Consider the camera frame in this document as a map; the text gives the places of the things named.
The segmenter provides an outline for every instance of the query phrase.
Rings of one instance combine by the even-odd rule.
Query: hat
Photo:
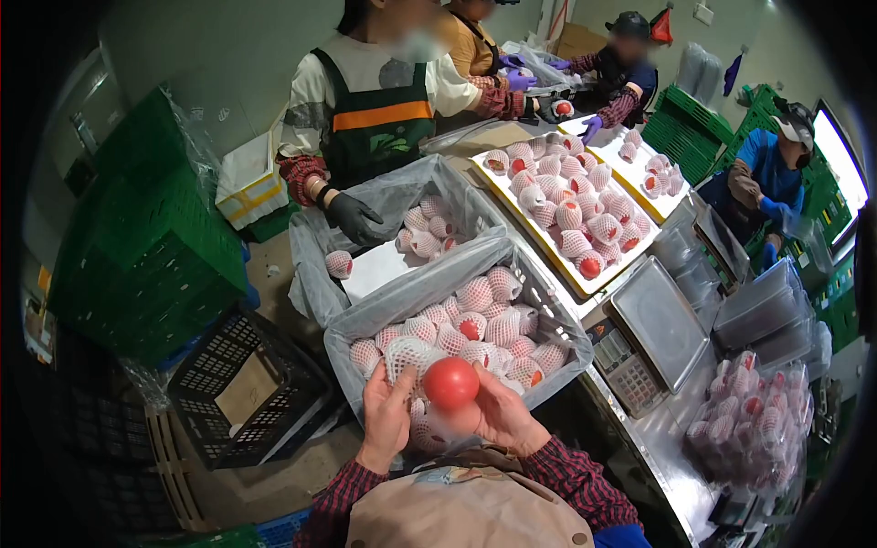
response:
[[[649,22],[636,11],[624,11],[615,20],[615,23],[607,23],[606,30],[614,32],[618,36],[629,36],[648,40],[652,35],[652,27]]]
[[[813,150],[813,114],[810,109],[800,103],[786,103],[784,100],[775,101],[774,104],[780,109],[779,116],[771,116],[780,125],[780,131],[786,139],[796,143],[803,143],[808,151]]]

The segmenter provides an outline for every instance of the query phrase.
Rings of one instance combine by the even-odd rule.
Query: green apron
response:
[[[332,127],[320,146],[331,187],[349,189],[420,158],[418,143],[435,132],[425,63],[415,65],[408,87],[351,93],[332,58],[320,49],[312,53],[335,92]]]

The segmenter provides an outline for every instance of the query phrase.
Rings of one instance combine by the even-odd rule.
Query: worker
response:
[[[438,457],[390,480],[390,463],[408,442],[417,372],[408,366],[391,387],[381,361],[362,393],[362,447],[314,500],[293,545],[648,546],[636,509],[602,466],[549,434],[481,364],[473,367],[475,401],[445,420],[490,448]]]
[[[497,4],[517,4],[518,0],[451,0],[445,6],[453,15],[446,32],[452,44],[451,59],[460,76],[478,88],[500,88],[526,91],[536,85],[536,78],[524,76],[518,71],[524,67],[519,54],[506,54],[490,38],[481,21],[489,18]],[[500,69],[507,68],[502,77]]]
[[[606,28],[609,41],[599,52],[548,63],[579,75],[596,71],[596,88],[577,93],[574,100],[579,114],[596,113],[585,124],[587,130],[581,138],[585,145],[601,128],[642,124],[643,110],[658,86],[658,72],[648,60],[649,48],[658,45],[652,40],[649,22],[635,11],[625,11]]]
[[[438,29],[451,17],[433,0],[345,0],[338,33],[298,65],[275,161],[303,206],[358,246],[395,234],[366,204],[341,192],[420,156],[435,110],[472,110],[482,118],[542,117],[557,124],[549,97],[478,89],[457,74]],[[322,159],[317,155],[322,152]]]
[[[804,185],[801,169],[813,153],[813,114],[800,103],[774,101],[779,133],[755,129],[746,137],[728,169],[716,173],[697,192],[725,221],[737,240],[746,244],[768,220],[762,268],[777,260],[782,247],[783,218],[801,213]]]

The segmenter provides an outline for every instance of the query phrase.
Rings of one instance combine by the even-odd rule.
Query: foam tray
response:
[[[514,194],[511,193],[510,190],[511,179],[506,175],[500,176],[494,174],[492,171],[487,170],[483,166],[483,162],[487,154],[488,153],[481,153],[470,159],[475,164],[476,173],[481,175],[484,181],[487,182],[491,191],[493,191],[493,193],[500,198],[500,201],[503,202],[503,205],[505,205],[506,209],[508,209],[513,215],[515,215],[515,217],[517,217],[517,219],[522,223],[524,228],[531,234],[531,236],[533,236],[533,239],[536,240],[539,247],[541,247],[542,251],[545,252],[545,255],[547,255],[548,259],[554,264],[555,267],[557,267],[558,272],[564,277],[564,279],[573,288],[575,293],[578,294],[578,296],[581,298],[587,298],[590,295],[595,294],[604,285],[612,281],[613,278],[621,274],[621,272],[624,271],[624,269],[627,268],[628,265],[630,265],[640,254],[645,251],[648,246],[652,244],[655,236],[657,236],[658,232],[660,231],[658,226],[650,219],[649,224],[652,227],[652,230],[649,232],[648,236],[643,238],[639,242],[639,244],[631,249],[629,252],[623,253],[621,256],[621,260],[618,261],[617,264],[606,268],[602,271],[602,273],[600,273],[599,276],[597,276],[593,280],[586,280],[571,260],[560,255],[557,250],[557,245],[554,243],[554,238],[552,238],[549,231],[544,230],[538,224],[536,224],[536,221],[533,220],[533,217],[530,215],[530,213],[522,210],[518,206],[517,198]],[[620,184],[618,184],[617,180],[615,179],[610,181],[610,186],[619,194],[630,194],[630,192],[627,192]],[[641,206],[639,206],[638,202],[634,203],[634,207],[637,208],[637,213],[643,213],[643,209],[641,208]]]
[[[585,132],[584,122],[591,117],[576,118],[560,124],[558,128],[561,133],[569,135],[579,135]],[[612,177],[618,181],[621,186],[627,190],[627,193],[633,197],[637,204],[649,217],[657,224],[663,224],[670,217],[670,214],[679,206],[682,198],[691,189],[688,181],[682,185],[682,190],[676,196],[669,194],[659,196],[657,199],[650,198],[642,189],[643,180],[645,179],[645,164],[658,153],[643,141],[643,144],[637,150],[637,158],[633,163],[627,163],[618,156],[618,150],[624,143],[624,136],[629,130],[626,127],[618,125],[610,130],[600,130],[591,140],[591,144],[587,146],[588,152],[592,153],[601,163],[606,162],[612,167]]]

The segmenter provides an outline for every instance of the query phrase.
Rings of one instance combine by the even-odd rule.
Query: stainless steel table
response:
[[[553,129],[544,122],[540,122],[538,126],[519,123],[515,125],[533,136]],[[495,122],[472,125],[436,137],[423,149],[428,153],[443,153],[444,150],[465,143],[467,139],[477,137],[496,127]],[[512,140],[498,145],[504,146],[511,142]],[[517,220],[507,214],[506,209],[493,193],[484,189],[482,192],[504,214],[510,237],[522,244],[530,259],[539,265],[542,274],[553,284],[554,294],[576,318],[581,320],[585,329],[605,317],[602,313],[602,303],[645,260],[645,257],[640,257],[601,292],[592,295],[587,301],[582,301],[574,296],[554,273],[550,262],[537,251],[535,242]],[[714,353],[705,352],[680,393],[667,398],[657,409],[639,420],[632,420],[627,416],[593,364],[588,365],[586,372],[578,378],[578,382],[591,394],[602,415],[608,418],[610,426],[637,459],[640,468],[647,472],[646,481],[655,491],[662,494],[678,522],[675,524],[676,529],[692,546],[697,546],[715,530],[715,526],[707,519],[716,505],[719,490],[712,487],[683,454],[683,438],[694,413],[704,400],[709,382],[715,375],[716,365]]]

